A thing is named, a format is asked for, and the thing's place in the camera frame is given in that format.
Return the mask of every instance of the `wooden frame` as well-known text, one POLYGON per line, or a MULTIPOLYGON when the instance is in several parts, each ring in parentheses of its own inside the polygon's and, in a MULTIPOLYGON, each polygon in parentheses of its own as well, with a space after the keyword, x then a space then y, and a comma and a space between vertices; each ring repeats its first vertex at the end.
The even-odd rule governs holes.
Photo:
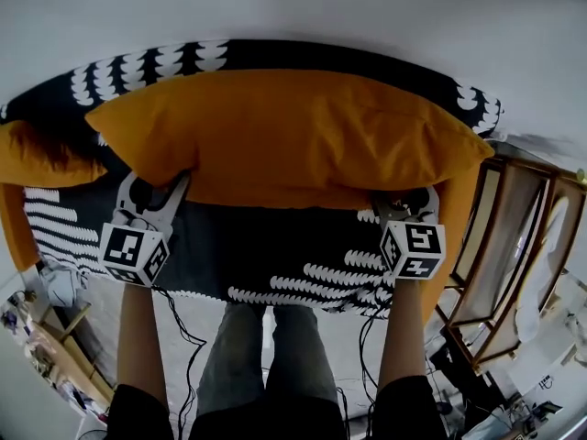
POLYGON ((471 280, 474 278, 474 275, 471 274, 472 270, 476 268, 476 266, 478 265, 478 256, 480 255, 480 251, 483 250, 484 248, 487 246, 487 242, 486 242, 486 238, 485 238, 485 234, 487 233, 487 226, 485 227, 485 230, 483 232, 483 237, 482 237, 482 241, 479 244, 479 248, 477 249, 477 256, 475 257, 475 259, 473 260, 473 262, 471 263, 471 268, 469 269, 469 272, 467 273, 467 276, 462 277, 461 275, 459 275, 458 273, 458 268, 460 265, 460 261, 462 259, 462 255, 465 251, 465 249, 467 248, 467 245, 469 244, 469 239, 471 237, 471 231, 473 229, 473 225, 474 225, 474 221, 475 218, 477 218, 477 213, 479 212, 479 207, 480 207, 480 203, 481 203, 481 199, 483 196, 483 189, 484 189, 484 185, 485 182, 487 180, 487 171, 491 170, 491 171, 495 171, 500 173, 500 178, 497 184, 497 189, 495 190, 495 200, 493 201, 493 206, 492 206, 492 211, 489 214, 489 218, 488 218, 488 225, 492 222, 492 220, 494 219, 494 215, 496 214, 496 208, 499 207, 500 203, 501 203, 501 199, 503 197, 503 189, 504 189, 504 183, 505 183, 505 170, 507 167, 507 163, 505 163, 504 165, 502 165, 501 167, 498 167, 497 165, 490 163, 488 165, 485 165, 482 168, 482 181, 477 181, 477 188, 475 190, 475 202, 473 203, 473 207, 472 207, 472 212, 471 212, 471 216, 469 219, 469 226, 467 228, 467 234, 465 236, 465 238, 463 239, 462 242, 462 246, 460 247, 460 251, 459 251, 459 256, 457 257, 457 260, 455 262, 452 274, 455 274, 456 276, 458 276, 458 278, 463 281, 463 287, 464 288, 468 288, 469 284, 471 283, 471 280))
MULTIPOLYGON (((515 282, 520 279, 519 271, 520 271, 520 267, 522 265, 522 262, 525 260, 525 255, 526 255, 527 249, 528 249, 530 243, 533 242, 533 240, 535 240, 536 237, 539 235, 539 234, 535 233, 536 229, 537 229, 537 218, 542 214, 542 211, 544 210, 544 208, 548 207, 548 198, 545 201, 544 196, 545 196, 545 190, 548 188, 548 185, 551 184, 553 177, 551 174, 548 175, 544 171, 542 171, 540 174, 537 175, 538 179, 537 179, 536 191, 533 192, 531 199, 528 201, 527 209, 523 213, 523 217, 528 217, 531 219, 530 229, 528 230, 528 240, 524 244, 523 253, 521 254, 520 259, 515 263, 514 272, 511 276, 511 278, 505 284, 505 288, 503 288, 503 285, 500 285, 499 287, 497 287, 495 289, 495 295, 494 295, 494 297, 492 297, 493 303, 491 304, 491 306, 489 308, 487 308, 487 314, 479 314, 479 317, 463 319, 463 314, 461 314, 462 313, 461 310, 463 309, 463 305, 471 303, 470 292, 472 292, 473 289, 476 292, 478 292, 480 289, 479 286, 481 285, 481 282, 479 280, 477 280, 478 273, 479 273, 480 269, 483 267, 485 273, 487 272, 487 268, 486 268, 487 263, 484 260, 485 260, 487 249, 490 246, 490 243, 492 243, 492 239, 494 239, 496 217, 498 215, 500 215, 502 217, 502 220, 504 219, 504 207, 505 207, 504 202, 506 200, 505 190, 506 190, 506 188, 509 188, 509 190, 512 189, 515 174, 526 174, 527 175, 527 173, 523 173, 523 171, 527 171, 527 169, 521 168, 517 164, 513 165, 509 161, 504 162, 504 170, 500 176, 500 181, 498 184, 498 189, 495 194, 495 200, 493 202, 488 225, 483 231, 482 242, 479 245, 479 248, 477 250, 477 254, 475 255, 475 259, 473 260, 472 265, 471 265, 471 269, 467 275, 467 279, 464 282, 465 292, 462 294, 459 302, 457 303, 457 306, 455 307, 455 310, 453 311, 453 313, 449 319, 451 326, 477 325, 479 323, 492 321, 496 317, 496 315, 498 313, 500 313, 502 305, 504 304, 504 300, 507 297, 507 295, 511 292, 512 288, 515 285, 515 282), (532 213, 532 211, 535 207, 535 204, 538 204, 538 207, 537 207, 536 211, 534 212, 534 215, 530 217, 529 215, 532 213)), ((546 223, 546 217, 542 217, 542 220, 546 223)), ((517 230, 516 230, 517 235, 520 235, 522 233, 525 224, 526 224, 526 219, 523 220, 522 224, 517 228, 517 230)))
MULTIPOLYGON (((535 161, 525 160, 525 159, 510 159, 505 157, 498 157, 493 159, 488 159, 485 161, 487 163, 486 167, 483 169, 482 176, 480 175, 480 184, 483 186, 486 179, 486 172, 487 170, 498 170, 501 171, 502 174, 499 179, 499 183, 497 186, 497 190, 494 196, 494 202, 492 205, 492 210, 490 212, 489 223, 493 224, 495 220, 495 216, 497 211, 500 210, 504 200, 504 185, 508 178, 506 175, 508 171, 512 171, 511 168, 507 168, 508 166, 514 168, 521 168, 527 171, 532 171, 538 177, 540 177, 544 183, 541 184, 536 192, 535 198, 529 205, 529 209, 526 212, 525 216, 530 218, 529 215, 531 214, 535 204, 538 204, 538 208, 535 211, 534 215, 531 217, 532 222, 530 223, 530 227, 528 230, 528 238, 522 252, 520 254, 520 259, 516 262, 513 274, 509 281, 506 284, 505 289, 499 288, 499 292, 497 293, 499 297, 496 297, 496 304, 493 307, 491 315, 488 317, 483 318, 475 318, 470 320, 461 320, 456 321, 457 314, 459 313, 460 307, 463 305, 464 299, 467 297, 468 294, 471 292, 471 283, 474 282, 475 277, 479 271, 480 263, 482 262, 482 258, 484 253, 487 252, 487 248, 490 242, 490 237, 492 233, 492 227, 487 226, 483 231, 482 240, 477 250, 477 254, 472 262, 471 269, 469 274, 467 275, 466 279, 463 279, 456 271, 458 265, 460 264, 460 259, 463 254, 463 249, 465 248, 469 238, 470 233, 472 230, 472 226, 474 224, 474 220, 477 214, 477 210, 479 207, 479 200, 481 200, 482 191, 476 192, 475 194, 475 203, 474 208, 471 210, 471 221, 469 225, 469 229, 467 231, 467 235, 463 240, 463 246, 460 250, 459 256, 457 258, 455 267, 453 272, 451 273, 450 277, 457 282, 459 285, 462 285, 462 288, 459 289, 460 291, 460 298, 453 308, 451 315, 446 315, 444 312, 437 307, 437 313, 445 323, 448 331, 450 332, 451 336, 455 338, 458 343, 458 346, 462 350, 466 359, 469 360, 471 365, 474 368, 479 367, 481 364, 489 362, 490 360, 494 360, 496 358, 502 357, 507 354, 512 354, 516 349, 520 346, 519 339, 517 342, 510 347, 506 347, 504 349, 500 348, 500 343, 496 348, 500 348, 499 351, 487 354, 487 351, 491 348, 492 342, 500 333, 500 329, 505 329, 509 327, 509 323, 504 326, 504 322, 510 318, 510 320, 514 317, 511 313, 514 310, 514 306, 517 302, 518 296, 522 291, 522 287, 524 285, 524 281, 528 272, 530 271, 531 264, 534 262, 538 251, 542 247, 542 237, 544 236, 546 226, 548 223, 548 218, 550 215, 550 210, 553 206, 553 200, 555 198, 555 192, 561 190, 564 184, 564 187, 572 187, 576 188, 580 192, 580 196, 575 196, 575 209, 579 210, 577 216, 574 217, 572 222, 568 225, 567 228, 567 237, 566 239, 568 242, 564 245, 564 249, 559 254, 560 263, 557 265, 556 270, 553 272, 552 279, 548 282, 547 290, 545 291, 544 295, 541 297, 540 305, 538 306, 539 310, 542 311, 544 309, 545 304, 548 301, 550 295, 554 292, 556 282, 559 278, 560 273, 563 271, 566 261, 569 257, 570 251, 572 249, 572 245, 574 243, 577 230, 581 221, 581 210, 585 205, 586 197, 585 197, 585 186, 577 183, 576 178, 572 173, 569 171, 560 170, 556 167, 550 167, 549 165, 540 164, 535 161), (489 330, 489 335, 485 338, 482 342, 481 347, 477 352, 473 355, 467 345, 462 340, 462 336, 460 335, 460 328, 466 325, 477 325, 477 324, 484 324, 487 329, 489 330)), ((517 230, 517 234, 523 232, 525 225, 521 225, 520 228, 517 230)), ((509 340, 512 339, 512 333, 506 332, 502 337, 505 337, 503 341, 507 344, 509 340)))

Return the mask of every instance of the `pillow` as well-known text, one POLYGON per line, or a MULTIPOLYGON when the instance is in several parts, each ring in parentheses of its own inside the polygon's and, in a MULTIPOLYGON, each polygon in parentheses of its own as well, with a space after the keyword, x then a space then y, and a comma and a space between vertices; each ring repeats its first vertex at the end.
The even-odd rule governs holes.
POLYGON ((24 121, 0 126, 0 183, 31 187, 69 187, 95 181, 105 173, 66 148, 51 157, 39 133, 24 121))
POLYGON ((424 187, 492 149, 412 93, 331 71, 217 71, 127 93, 86 116, 139 177, 192 170, 208 204, 364 208, 369 191, 424 187))

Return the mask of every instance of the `wire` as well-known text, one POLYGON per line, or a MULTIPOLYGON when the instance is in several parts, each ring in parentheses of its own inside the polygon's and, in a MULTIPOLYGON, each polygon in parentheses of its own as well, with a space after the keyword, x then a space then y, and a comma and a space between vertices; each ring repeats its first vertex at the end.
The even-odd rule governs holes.
POLYGON ((64 301, 61 299, 61 297, 60 297, 60 296, 57 294, 57 292, 53 291, 53 295, 55 295, 55 296, 57 297, 57 299, 58 299, 58 300, 59 300, 61 303, 63 303, 63 306, 67 306, 67 303, 66 303, 66 302, 64 302, 64 301))
POLYGON ((77 440, 83 440, 86 435, 89 435, 89 434, 97 434, 98 432, 102 432, 103 434, 107 434, 107 431, 106 430, 102 430, 102 429, 88 430, 87 432, 81 434, 80 437, 77 440))
POLYGON ((479 331, 479 334, 477 334, 471 342, 467 343, 467 347, 472 347, 472 345, 477 342, 477 339, 479 339, 483 335, 484 332, 485 332, 485 327, 483 327, 481 329, 481 331, 479 331))
POLYGON ((337 391, 342 396, 342 405, 344 406, 344 409, 345 409, 345 427, 347 430, 347 440, 350 440, 349 404, 347 403, 347 396, 345 394, 345 391, 343 391, 343 389, 340 388, 339 386, 337 386, 337 391))
POLYGON ((185 372, 185 378, 187 380, 187 388, 188 388, 187 397, 185 398, 185 401, 183 402, 182 409, 180 409, 180 413, 177 418, 177 434, 178 434, 179 440, 182 440, 183 429, 185 428, 185 424, 187 422, 187 416, 190 413, 190 411, 192 410, 192 407, 194 406, 194 401, 195 401, 195 397, 196 397, 195 389, 192 386, 192 381, 190 378, 190 370, 192 369, 192 365, 194 364, 195 358, 200 353, 200 350, 202 350, 202 348, 207 344, 207 342, 204 341, 204 339, 201 339, 200 337, 196 337, 195 335, 190 334, 190 332, 185 327, 185 324, 183 323, 182 318, 180 317, 180 315, 177 314, 177 310, 175 309, 175 300, 169 294, 168 291, 166 291, 162 287, 158 287, 156 285, 153 285, 152 289, 154 291, 156 291, 157 293, 160 293, 161 295, 163 295, 167 299, 167 304, 169 304, 169 308, 170 308, 170 310, 172 310, 173 318, 175 319, 175 322, 177 323, 177 325, 180 328, 180 335, 182 336, 183 340, 189 342, 190 344, 194 344, 196 346, 195 351, 192 354, 192 356, 190 357, 190 361, 187 364, 187 370, 185 372))
POLYGON ((495 417, 495 419, 497 419, 499 422, 501 422, 503 425, 505 425, 507 427, 508 430, 512 430, 514 428, 513 425, 510 425, 509 423, 507 423, 504 419, 500 419, 497 415, 495 415, 493 412, 488 411, 487 409, 482 408, 481 406, 478 406, 477 404, 475 404, 473 401, 471 401, 469 398, 465 398, 463 396, 463 399, 465 400, 465 410, 467 409, 467 402, 471 404, 471 406, 473 406, 475 409, 479 409, 481 411, 485 411, 486 413, 488 413, 489 415, 491 415, 492 417, 495 417))
POLYGON ((374 314, 372 314, 367 319, 367 321, 365 321, 365 324, 361 327, 360 332, 359 332, 359 360, 360 360, 360 368, 361 368, 361 380, 363 383, 363 389, 365 390, 365 394, 367 395, 367 399, 370 401, 371 405, 373 405, 375 403, 375 400, 370 395, 369 390, 367 389, 367 380, 369 380, 375 388, 377 388, 378 383, 377 383, 377 381, 375 381, 373 376, 370 374, 369 369, 367 368, 367 364, 365 364, 365 358, 364 358, 365 342, 367 341, 367 336, 369 335, 369 332, 370 332, 371 328, 373 327, 373 322, 375 321, 375 318, 377 316, 379 316, 379 314, 381 312, 383 312, 385 309, 389 308, 389 305, 391 304, 391 302, 392 302, 392 298, 389 298, 384 303, 382 303, 380 308, 374 314))
MULTIPOLYGON (((432 377, 432 381, 434 382, 434 386, 436 387, 436 389, 438 391, 438 397, 442 401, 442 394, 440 393, 440 388, 438 387, 437 379, 434 378, 434 373, 436 370, 432 369, 432 366, 430 365, 430 360, 428 360, 428 357, 426 355, 424 355, 424 358, 426 360, 426 365, 428 366, 428 370, 430 370, 430 377, 432 377)), ((441 412, 440 415, 444 419, 444 423, 447 425, 447 430, 449 430, 449 438, 450 438, 451 433, 450 433, 450 426, 449 426, 449 421, 447 420, 447 416, 443 412, 441 412)))

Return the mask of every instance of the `jeans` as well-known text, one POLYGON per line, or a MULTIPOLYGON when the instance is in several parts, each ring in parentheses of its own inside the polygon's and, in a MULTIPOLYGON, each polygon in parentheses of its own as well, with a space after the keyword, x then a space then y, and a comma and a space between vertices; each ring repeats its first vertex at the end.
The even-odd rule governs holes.
POLYGON ((263 397, 307 396, 338 402, 312 309, 275 306, 273 313, 275 355, 265 388, 260 366, 264 308, 227 304, 197 389, 198 416, 263 397))

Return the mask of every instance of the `white wall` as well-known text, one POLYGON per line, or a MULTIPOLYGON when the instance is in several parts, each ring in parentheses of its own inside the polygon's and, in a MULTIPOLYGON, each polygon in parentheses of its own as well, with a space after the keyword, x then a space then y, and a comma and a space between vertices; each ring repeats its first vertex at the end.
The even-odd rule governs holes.
POLYGON ((0 328, 0 435, 5 440, 74 440, 80 421, 0 328))
POLYGON ((548 422, 538 433, 539 440, 556 440, 575 422, 587 414, 587 368, 572 361, 568 365, 553 370, 552 388, 542 390, 535 387, 526 396, 537 404, 551 401, 563 406, 556 415, 550 416, 548 422))
POLYGON ((21 282, 22 280, 17 275, 17 268, 10 257, 4 230, 0 223, 0 304, 5 302, 12 293, 18 290, 15 287, 20 287, 21 282))
POLYGON ((263 37, 373 49, 476 84, 504 126, 587 151, 587 0, 0 0, 0 100, 165 43, 263 37))

